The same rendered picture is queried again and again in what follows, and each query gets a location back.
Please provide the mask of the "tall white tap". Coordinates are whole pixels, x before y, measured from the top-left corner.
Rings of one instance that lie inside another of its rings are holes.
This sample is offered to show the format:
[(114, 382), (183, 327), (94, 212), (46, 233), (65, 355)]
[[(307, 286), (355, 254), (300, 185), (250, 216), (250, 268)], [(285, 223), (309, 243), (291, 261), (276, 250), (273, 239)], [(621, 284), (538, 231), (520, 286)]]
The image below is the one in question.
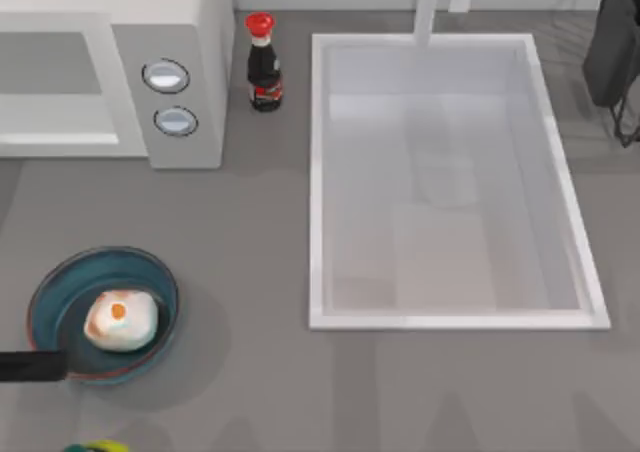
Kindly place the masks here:
[(438, 0), (416, 0), (413, 38), (417, 45), (426, 46), (432, 34)]

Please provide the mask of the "dark bottle with red cap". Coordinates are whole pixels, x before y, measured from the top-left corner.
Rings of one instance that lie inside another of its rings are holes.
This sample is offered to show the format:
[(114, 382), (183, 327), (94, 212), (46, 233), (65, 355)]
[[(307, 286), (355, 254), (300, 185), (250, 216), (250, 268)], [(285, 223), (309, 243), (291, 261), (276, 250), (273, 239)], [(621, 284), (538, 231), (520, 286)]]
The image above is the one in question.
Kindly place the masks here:
[(283, 99), (280, 62), (272, 45), (275, 19), (268, 12), (252, 12), (245, 19), (251, 36), (247, 60), (249, 101), (261, 113), (277, 110)]

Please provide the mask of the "pale microwave oven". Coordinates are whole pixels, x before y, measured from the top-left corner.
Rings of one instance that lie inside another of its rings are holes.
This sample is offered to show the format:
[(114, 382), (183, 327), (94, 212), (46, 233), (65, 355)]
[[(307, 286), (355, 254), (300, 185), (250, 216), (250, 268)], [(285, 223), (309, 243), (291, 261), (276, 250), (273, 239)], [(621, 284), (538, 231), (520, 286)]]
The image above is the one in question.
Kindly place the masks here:
[[(221, 165), (230, 88), (233, 0), (0, 0), (0, 158), (145, 158), (156, 169)], [(160, 94), (142, 68), (189, 72)], [(154, 125), (188, 108), (186, 137)]]

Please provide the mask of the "yellow-green round object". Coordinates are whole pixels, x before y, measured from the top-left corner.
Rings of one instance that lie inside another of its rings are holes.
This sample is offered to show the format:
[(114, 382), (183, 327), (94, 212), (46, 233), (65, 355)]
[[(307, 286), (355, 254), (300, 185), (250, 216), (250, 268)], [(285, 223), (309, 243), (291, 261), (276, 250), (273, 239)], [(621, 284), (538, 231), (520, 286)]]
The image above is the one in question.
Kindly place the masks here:
[(66, 446), (61, 452), (131, 452), (124, 443), (110, 439), (100, 439), (87, 443), (74, 443)]

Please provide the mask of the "teal plate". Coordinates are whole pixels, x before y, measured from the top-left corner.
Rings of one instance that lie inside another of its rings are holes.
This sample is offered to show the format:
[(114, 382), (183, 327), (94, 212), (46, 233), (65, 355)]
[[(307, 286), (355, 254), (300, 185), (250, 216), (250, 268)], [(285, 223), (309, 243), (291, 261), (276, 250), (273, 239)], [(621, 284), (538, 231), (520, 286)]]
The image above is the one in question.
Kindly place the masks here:
[[(158, 307), (157, 331), (137, 351), (103, 351), (83, 333), (91, 305), (110, 289), (148, 292)], [(164, 358), (180, 320), (180, 306), (177, 281), (158, 257), (129, 246), (95, 247), (66, 258), (46, 274), (27, 308), (26, 335), (36, 351), (67, 353), (68, 379), (118, 385)]]

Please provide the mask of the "white bun with orange spot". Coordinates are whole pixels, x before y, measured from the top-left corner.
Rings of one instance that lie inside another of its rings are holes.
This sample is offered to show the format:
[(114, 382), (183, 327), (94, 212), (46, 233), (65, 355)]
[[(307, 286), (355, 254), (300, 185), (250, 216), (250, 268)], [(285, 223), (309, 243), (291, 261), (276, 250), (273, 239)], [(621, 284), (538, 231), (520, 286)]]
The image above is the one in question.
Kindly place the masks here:
[(149, 292), (107, 290), (89, 308), (83, 333), (101, 350), (133, 352), (151, 342), (158, 321), (159, 309)]

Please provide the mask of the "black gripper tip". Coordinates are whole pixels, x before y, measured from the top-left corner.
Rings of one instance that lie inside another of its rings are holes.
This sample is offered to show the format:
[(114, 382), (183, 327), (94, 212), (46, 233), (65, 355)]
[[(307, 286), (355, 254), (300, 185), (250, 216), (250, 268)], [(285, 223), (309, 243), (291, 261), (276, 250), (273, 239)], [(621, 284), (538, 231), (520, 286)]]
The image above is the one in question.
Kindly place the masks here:
[(67, 373), (63, 351), (0, 352), (0, 383), (57, 382)]

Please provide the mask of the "round grey microwave knob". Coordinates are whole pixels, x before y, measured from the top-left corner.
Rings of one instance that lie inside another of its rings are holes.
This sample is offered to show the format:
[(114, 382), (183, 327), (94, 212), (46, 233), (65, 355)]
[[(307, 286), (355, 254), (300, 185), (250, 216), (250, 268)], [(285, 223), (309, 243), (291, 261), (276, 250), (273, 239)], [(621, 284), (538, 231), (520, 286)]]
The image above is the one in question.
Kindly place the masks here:
[(147, 87), (160, 94), (177, 94), (190, 83), (188, 70), (179, 62), (160, 59), (143, 66), (142, 80)]
[(174, 137), (191, 135), (199, 125), (197, 116), (188, 108), (180, 106), (156, 111), (153, 116), (153, 122), (160, 132)]

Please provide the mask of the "white sink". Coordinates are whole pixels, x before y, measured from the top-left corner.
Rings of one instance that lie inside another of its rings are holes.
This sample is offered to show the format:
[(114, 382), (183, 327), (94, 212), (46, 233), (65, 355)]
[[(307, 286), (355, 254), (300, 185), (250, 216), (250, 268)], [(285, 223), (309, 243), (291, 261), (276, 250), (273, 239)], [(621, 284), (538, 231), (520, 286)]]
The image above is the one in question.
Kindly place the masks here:
[(607, 330), (526, 33), (312, 38), (313, 330)]

